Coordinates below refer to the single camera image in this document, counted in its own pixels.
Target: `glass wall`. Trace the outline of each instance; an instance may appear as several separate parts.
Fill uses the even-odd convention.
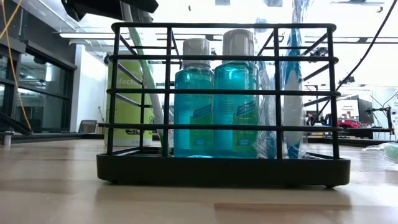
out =
[[[21,57],[19,83],[54,94],[67,95],[68,77],[66,70],[41,58],[30,54],[23,54]]]
[[[23,105],[34,133],[69,131],[73,71],[27,52],[14,62],[21,100],[7,52],[0,52],[0,112],[26,124]],[[0,121],[0,131],[8,130]]]

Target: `wooden table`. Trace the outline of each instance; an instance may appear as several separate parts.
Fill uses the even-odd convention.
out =
[[[341,147],[351,183],[333,190],[195,189],[99,180],[102,140],[15,144],[0,148],[0,223],[398,223],[398,165],[360,150]]]

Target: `chair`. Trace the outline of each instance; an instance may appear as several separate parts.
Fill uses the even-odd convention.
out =
[[[82,120],[79,126],[79,133],[95,133],[97,121],[95,120]]]

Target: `basket base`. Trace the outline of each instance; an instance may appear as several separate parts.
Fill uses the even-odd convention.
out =
[[[97,175],[115,184],[194,187],[267,187],[349,183],[349,159],[308,153],[313,159],[174,158],[145,147],[97,155]]]

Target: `metal wire rack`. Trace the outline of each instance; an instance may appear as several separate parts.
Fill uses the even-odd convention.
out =
[[[166,28],[167,39],[165,47],[130,46],[121,35],[122,27]],[[174,38],[173,28],[231,28],[231,29],[272,29],[272,34],[266,40],[258,56],[225,56],[225,55],[180,55]],[[280,47],[279,41],[274,41],[273,46],[268,46],[274,39],[278,40],[281,29],[326,29],[325,35],[308,47]],[[118,66],[113,66],[110,94],[109,123],[105,124],[108,131],[107,152],[97,156],[98,177],[111,182],[129,182],[133,184],[160,184],[160,185],[238,185],[238,186],[263,186],[263,185],[326,185],[333,187],[349,182],[350,161],[340,158],[338,145],[338,132],[342,129],[337,126],[336,98],[340,93],[335,86],[335,67],[338,59],[333,55],[334,24],[183,24],[183,23],[128,23],[120,22],[112,25],[115,33],[114,52],[110,60]],[[328,46],[327,57],[306,56],[320,43],[326,40]],[[130,51],[130,55],[119,54],[119,43],[122,42]],[[165,55],[138,55],[134,49],[165,49]],[[303,49],[299,56],[280,56],[280,49]],[[261,56],[263,50],[273,50],[274,56]],[[118,69],[131,79],[142,85],[142,81],[124,68],[118,60],[163,60],[165,64],[164,89],[116,88]],[[175,90],[170,88],[171,64],[181,65],[181,60],[240,60],[240,61],[273,61],[275,62],[275,90]],[[329,69],[330,91],[286,91],[281,90],[280,62],[328,62],[317,71],[304,77],[309,80],[319,73]],[[140,93],[141,103],[132,104],[141,107],[141,123],[114,123],[116,98],[121,99],[121,93]],[[163,93],[164,98],[164,123],[144,124],[144,108],[150,105],[144,104],[145,94]],[[275,95],[276,126],[253,125],[192,125],[169,124],[169,99],[170,94],[228,94],[228,95]],[[331,127],[313,126],[283,126],[281,115],[282,95],[290,96],[325,96],[325,100],[331,102]],[[121,151],[113,150],[114,129],[134,128],[140,130],[140,145]],[[163,129],[163,148],[161,155],[157,154],[158,148],[144,147],[143,135],[145,130]],[[174,158],[169,155],[168,130],[170,129],[226,129],[226,130],[256,130],[276,131],[277,159],[221,159],[221,158]],[[305,132],[331,132],[333,136],[333,156],[324,156],[308,153],[313,159],[283,159],[282,158],[282,133],[284,131]],[[146,172],[134,172],[134,169],[146,168]]]

